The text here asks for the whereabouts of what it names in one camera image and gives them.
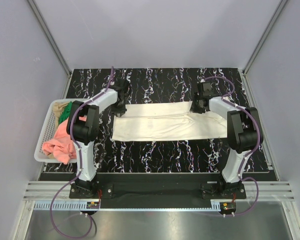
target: beige cloth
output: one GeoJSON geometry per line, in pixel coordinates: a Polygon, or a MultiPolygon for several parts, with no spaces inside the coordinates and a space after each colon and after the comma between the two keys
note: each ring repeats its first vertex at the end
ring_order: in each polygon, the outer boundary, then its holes
{"type": "Polygon", "coordinates": [[[214,112],[190,112],[192,102],[127,104],[114,117],[115,141],[179,141],[227,137],[227,121],[214,112]]]}
{"type": "Polygon", "coordinates": [[[50,153],[49,155],[47,155],[49,159],[56,159],[53,153],[50,153]]]}
{"type": "Polygon", "coordinates": [[[66,106],[69,104],[70,102],[63,102],[63,103],[58,103],[55,102],[52,106],[52,111],[54,113],[55,116],[55,121],[54,121],[54,127],[55,130],[57,131],[57,128],[59,126],[59,118],[61,116],[61,114],[64,112],[66,106]]]}

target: black marble surface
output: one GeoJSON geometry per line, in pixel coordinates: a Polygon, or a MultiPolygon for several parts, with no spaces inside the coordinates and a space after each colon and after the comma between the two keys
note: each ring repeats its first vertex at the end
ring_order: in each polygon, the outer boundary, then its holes
{"type": "MultiPolygon", "coordinates": [[[[89,98],[106,86],[110,69],[75,69],[67,98],[89,98]]],[[[210,76],[223,76],[235,85],[232,102],[248,107],[240,74],[236,68],[142,68],[116,69],[115,77],[131,83],[129,104],[175,103],[191,101],[197,82],[210,76]]],[[[220,95],[229,92],[229,84],[213,80],[220,95]]],[[[206,173],[219,172],[228,159],[226,138],[120,142],[112,141],[113,116],[106,109],[100,119],[100,131],[94,145],[95,167],[102,173],[206,173]]],[[[76,164],[48,163],[45,172],[73,172],[76,164]]],[[[268,172],[260,147],[249,159],[245,170],[268,172]]]]}

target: pink towel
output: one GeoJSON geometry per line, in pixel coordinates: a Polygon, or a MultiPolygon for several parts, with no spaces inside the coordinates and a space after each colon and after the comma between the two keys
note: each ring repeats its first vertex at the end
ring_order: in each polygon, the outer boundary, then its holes
{"type": "Polygon", "coordinates": [[[42,144],[42,151],[45,155],[53,154],[55,159],[64,164],[68,164],[70,159],[77,158],[74,142],[67,133],[67,124],[68,119],[58,126],[53,139],[42,144]]]}

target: gray wall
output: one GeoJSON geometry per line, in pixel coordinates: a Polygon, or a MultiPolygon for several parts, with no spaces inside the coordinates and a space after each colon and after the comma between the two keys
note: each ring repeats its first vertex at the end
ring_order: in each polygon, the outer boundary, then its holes
{"type": "Polygon", "coordinates": [[[35,0],[70,68],[243,68],[280,0],[35,0]]]}
{"type": "Polygon", "coordinates": [[[35,146],[66,74],[26,0],[0,0],[0,240],[11,239],[27,183],[40,165],[35,146]]]}
{"type": "Polygon", "coordinates": [[[290,1],[248,72],[282,180],[300,212],[300,0],[290,1]]]}

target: laundry basket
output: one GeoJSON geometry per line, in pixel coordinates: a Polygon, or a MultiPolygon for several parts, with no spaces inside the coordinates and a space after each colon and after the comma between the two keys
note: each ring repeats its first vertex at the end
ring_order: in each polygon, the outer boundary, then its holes
{"type": "MultiPolygon", "coordinates": [[[[55,115],[52,111],[52,107],[54,103],[66,103],[66,102],[73,102],[73,101],[85,101],[87,99],[84,98],[65,98],[65,99],[59,99],[55,100],[50,104],[49,110],[45,116],[43,127],[39,136],[38,143],[36,144],[36,148],[34,151],[34,159],[38,162],[45,162],[45,163],[60,163],[56,159],[50,159],[47,155],[44,154],[42,151],[42,145],[44,142],[52,139],[55,135],[55,115]]],[[[76,163],[77,159],[71,159],[69,163],[76,163]]]]}

